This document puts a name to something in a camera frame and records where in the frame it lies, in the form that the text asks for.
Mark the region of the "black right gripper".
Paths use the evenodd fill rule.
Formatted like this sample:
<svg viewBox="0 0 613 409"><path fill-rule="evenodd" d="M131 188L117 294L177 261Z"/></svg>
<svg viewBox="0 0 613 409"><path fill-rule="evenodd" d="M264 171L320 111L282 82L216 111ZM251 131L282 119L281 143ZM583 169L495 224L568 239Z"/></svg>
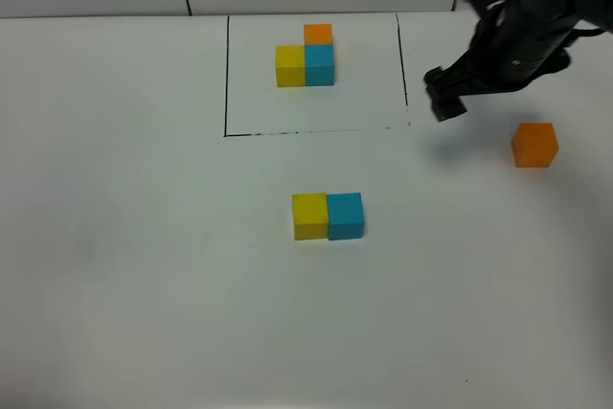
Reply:
<svg viewBox="0 0 613 409"><path fill-rule="evenodd" d="M580 21L592 24L587 35L612 29L612 0L507 0L480 16L468 51L456 66L436 67L423 77L431 111L438 122L466 113L458 96L514 92L533 80L565 69L565 50L582 33Z"/></svg>

